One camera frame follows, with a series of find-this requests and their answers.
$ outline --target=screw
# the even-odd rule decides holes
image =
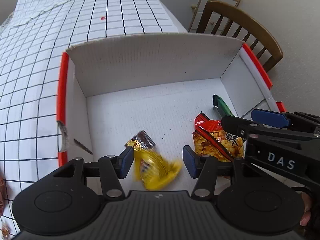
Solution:
[[[120,197],[122,195],[122,191],[119,189],[110,189],[107,191],[108,197]]]
[[[258,135],[256,135],[256,134],[252,133],[252,134],[249,134],[249,137],[250,137],[250,138],[255,138],[255,139],[256,139],[256,138],[258,138]]]
[[[195,190],[195,195],[198,197],[207,197],[210,195],[210,191],[204,188],[199,188]]]

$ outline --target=cardboard box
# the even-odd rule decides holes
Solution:
[[[271,86],[250,48],[230,37],[144,34],[72,46],[63,53],[59,78],[57,121],[65,142],[60,165],[76,156],[91,162],[119,155],[140,130],[163,157],[182,160],[184,145],[194,147],[194,118],[203,111],[218,119],[212,95],[235,116],[249,118],[256,107],[283,110]],[[126,193],[144,189],[132,170],[120,180]],[[195,182],[183,167],[164,190],[191,192]],[[216,192],[227,183],[219,178]]]

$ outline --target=red snack wrapper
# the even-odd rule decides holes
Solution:
[[[226,133],[221,127],[221,121],[210,120],[201,112],[195,119],[195,128],[193,140],[197,154],[209,154],[226,162],[232,161],[234,157],[243,157],[242,138]]]

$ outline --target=cabinet drawer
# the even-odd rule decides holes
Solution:
[[[188,30],[193,18],[192,5],[197,5],[199,0],[160,0],[177,18],[177,20]]]
[[[204,6],[207,3],[207,1],[208,0],[201,0],[201,2],[199,4],[198,12],[203,12]],[[233,0],[217,0],[217,1],[225,2],[225,3],[228,3],[233,6],[236,6],[236,3],[237,3],[236,1],[233,1]]]
[[[197,12],[196,14],[196,17],[193,21],[193,24],[192,24],[192,27],[191,27],[191,30],[197,30],[198,28],[198,25],[199,25],[199,22],[200,22],[200,19],[201,19],[201,16],[202,16],[202,12]],[[216,14],[216,13],[212,13],[211,17],[210,17],[210,20],[208,22],[208,25],[206,27],[206,31],[209,31],[210,32],[212,31],[214,25],[216,24],[216,22],[219,20],[220,18],[220,14]],[[219,28],[218,28],[218,31],[222,31],[224,26],[226,25],[228,21],[228,18],[224,17]]]

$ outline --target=hand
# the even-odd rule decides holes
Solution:
[[[312,207],[312,200],[311,200],[311,197],[304,192],[302,192],[301,197],[304,202],[304,214],[300,220],[300,225],[305,227],[310,220],[310,216],[311,216],[310,209]]]

